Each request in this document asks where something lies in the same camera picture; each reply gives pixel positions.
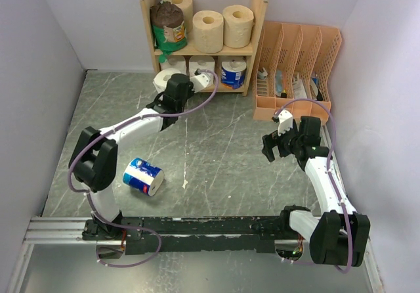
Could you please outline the white item in organizer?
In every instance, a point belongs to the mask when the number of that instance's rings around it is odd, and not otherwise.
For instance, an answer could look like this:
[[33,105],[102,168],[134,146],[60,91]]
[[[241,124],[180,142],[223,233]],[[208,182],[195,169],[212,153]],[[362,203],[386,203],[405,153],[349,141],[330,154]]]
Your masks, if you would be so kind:
[[257,77],[261,80],[265,80],[268,77],[268,72],[265,68],[257,71]]

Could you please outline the plain white roll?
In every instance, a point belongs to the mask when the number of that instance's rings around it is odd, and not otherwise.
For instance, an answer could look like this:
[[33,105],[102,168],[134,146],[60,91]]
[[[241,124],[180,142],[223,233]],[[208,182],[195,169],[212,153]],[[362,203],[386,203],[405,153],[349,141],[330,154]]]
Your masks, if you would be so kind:
[[195,76],[197,70],[211,70],[215,71],[215,59],[207,55],[194,55],[189,58],[188,71],[189,76]]
[[229,72],[241,72],[247,68],[245,59],[242,56],[222,56],[221,67]]

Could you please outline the beige paper roll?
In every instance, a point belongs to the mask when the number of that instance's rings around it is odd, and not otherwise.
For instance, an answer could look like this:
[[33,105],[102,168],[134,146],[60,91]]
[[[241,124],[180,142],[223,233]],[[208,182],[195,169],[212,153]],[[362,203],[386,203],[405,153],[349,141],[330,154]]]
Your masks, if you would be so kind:
[[224,44],[239,49],[247,46],[251,40],[254,14],[243,5],[231,5],[224,8]]
[[190,33],[193,28],[193,0],[162,0],[162,1],[168,1],[172,4],[176,5],[178,8],[180,8],[183,12],[184,16],[184,26],[187,33]]
[[201,53],[214,54],[223,48],[224,18],[216,11],[199,11],[193,16],[194,46]]

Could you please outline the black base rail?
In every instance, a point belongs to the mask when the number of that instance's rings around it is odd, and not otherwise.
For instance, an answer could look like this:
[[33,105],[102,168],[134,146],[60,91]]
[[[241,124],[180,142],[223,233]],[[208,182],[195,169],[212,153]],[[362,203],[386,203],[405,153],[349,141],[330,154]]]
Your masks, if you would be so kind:
[[125,253],[155,252],[162,239],[161,252],[218,252],[251,250],[257,253],[286,253],[299,241],[298,233],[286,226],[284,215],[230,217],[124,217],[121,224],[130,229],[107,226],[97,219],[86,221],[83,240],[124,240]]

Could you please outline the pink dotted roll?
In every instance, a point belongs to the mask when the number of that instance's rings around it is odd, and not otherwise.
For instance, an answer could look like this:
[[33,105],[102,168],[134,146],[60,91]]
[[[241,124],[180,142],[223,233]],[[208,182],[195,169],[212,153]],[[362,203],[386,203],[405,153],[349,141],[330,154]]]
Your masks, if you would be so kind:
[[164,92],[167,82],[173,74],[181,74],[181,71],[176,68],[166,68],[156,74],[152,83],[158,93]]
[[167,69],[167,68],[175,68],[179,70],[182,74],[187,74],[187,64],[186,59],[184,56],[180,55],[169,55],[165,57],[165,60],[163,62],[160,62],[160,68],[161,70]]

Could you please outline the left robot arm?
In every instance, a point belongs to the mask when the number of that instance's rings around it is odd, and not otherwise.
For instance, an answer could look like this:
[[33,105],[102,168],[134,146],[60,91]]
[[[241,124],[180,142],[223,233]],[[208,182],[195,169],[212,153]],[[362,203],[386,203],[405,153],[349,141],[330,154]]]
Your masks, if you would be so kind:
[[138,114],[111,127],[86,127],[81,132],[68,164],[68,185],[74,192],[91,196],[95,207],[93,221],[106,239],[116,239],[123,230],[123,216],[112,188],[118,153],[124,144],[173,125],[194,94],[194,85],[187,75],[173,74],[165,90]]

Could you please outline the aluminium extrusion rail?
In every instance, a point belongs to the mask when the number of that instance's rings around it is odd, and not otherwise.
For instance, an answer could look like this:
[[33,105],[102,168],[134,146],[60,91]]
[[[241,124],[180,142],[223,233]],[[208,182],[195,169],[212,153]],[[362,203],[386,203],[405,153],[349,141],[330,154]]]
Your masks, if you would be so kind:
[[[53,218],[39,217],[31,220],[25,235],[25,240],[34,244],[55,242],[57,244],[88,243],[114,244],[118,240],[111,241],[90,241],[82,239],[82,232],[85,230],[86,221],[89,219]],[[123,225],[121,229],[130,229],[130,226]]]

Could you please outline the orange plastic file organizer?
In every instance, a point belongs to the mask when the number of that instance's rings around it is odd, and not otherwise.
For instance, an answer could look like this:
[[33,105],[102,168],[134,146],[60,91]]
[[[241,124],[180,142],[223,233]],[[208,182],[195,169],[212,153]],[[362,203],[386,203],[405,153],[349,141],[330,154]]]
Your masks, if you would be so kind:
[[331,108],[327,83],[341,47],[338,28],[264,23],[252,74],[256,120],[270,120],[285,107],[295,118],[325,124]]

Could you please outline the blue roll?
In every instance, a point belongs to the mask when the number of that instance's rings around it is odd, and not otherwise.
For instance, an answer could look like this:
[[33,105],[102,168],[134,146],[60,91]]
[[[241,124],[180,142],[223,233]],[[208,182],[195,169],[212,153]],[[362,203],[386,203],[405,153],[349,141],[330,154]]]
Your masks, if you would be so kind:
[[126,185],[148,196],[155,195],[164,179],[165,174],[161,168],[142,158],[131,160],[123,173],[123,182]]
[[241,72],[229,72],[221,67],[221,82],[232,90],[239,89],[245,80],[246,70]]

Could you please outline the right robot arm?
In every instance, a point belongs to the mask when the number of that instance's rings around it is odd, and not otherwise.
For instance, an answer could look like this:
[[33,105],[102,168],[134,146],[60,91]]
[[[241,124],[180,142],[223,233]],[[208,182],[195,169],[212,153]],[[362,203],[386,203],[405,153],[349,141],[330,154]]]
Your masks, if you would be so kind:
[[370,220],[357,212],[339,182],[331,149],[321,144],[320,119],[302,116],[296,122],[284,110],[273,120],[278,128],[262,137],[262,153],[269,162],[275,160],[275,148],[282,158],[294,156],[312,183],[322,212],[317,218],[305,207],[288,206],[282,211],[279,233],[288,239],[298,234],[306,240],[315,264],[335,265],[344,270],[361,266]]

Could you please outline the blue item in organizer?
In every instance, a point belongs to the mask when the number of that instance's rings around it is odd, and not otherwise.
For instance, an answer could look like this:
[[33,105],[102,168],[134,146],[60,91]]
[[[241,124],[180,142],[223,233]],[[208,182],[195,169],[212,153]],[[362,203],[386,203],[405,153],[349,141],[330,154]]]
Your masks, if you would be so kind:
[[276,70],[275,82],[274,82],[274,93],[275,96],[279,98],[286,98],[287,93],[283,84],[283,72],[281,70]]

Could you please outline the dark items in organizer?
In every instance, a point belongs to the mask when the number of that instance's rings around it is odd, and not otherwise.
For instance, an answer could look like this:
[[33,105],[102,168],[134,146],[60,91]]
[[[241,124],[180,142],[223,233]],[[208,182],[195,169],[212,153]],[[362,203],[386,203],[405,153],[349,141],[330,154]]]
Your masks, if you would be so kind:
[[319,89],[319,79],[315,73],[311,75],[310,79],[310,90],[313,96],[313,99],[317,101],[323,101],[322,92]]

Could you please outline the green brown paper roll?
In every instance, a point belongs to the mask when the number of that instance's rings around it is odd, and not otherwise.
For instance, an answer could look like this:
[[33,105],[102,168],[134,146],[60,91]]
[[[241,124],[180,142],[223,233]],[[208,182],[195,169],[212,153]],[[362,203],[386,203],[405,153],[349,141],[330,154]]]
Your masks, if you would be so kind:
[[187,46],[183,12],[168,1],[160,1],[150,9],[155,48],[161,51],[158,62]]

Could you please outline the papers in organizer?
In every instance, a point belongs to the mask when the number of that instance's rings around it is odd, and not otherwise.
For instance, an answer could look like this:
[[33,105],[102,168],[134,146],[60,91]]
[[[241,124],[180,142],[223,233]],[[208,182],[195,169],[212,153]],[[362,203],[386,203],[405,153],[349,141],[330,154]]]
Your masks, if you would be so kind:
[[305,85],[298,72],[294,73],[291,86],[292,86],[294,99],[307,99],[308,98]]

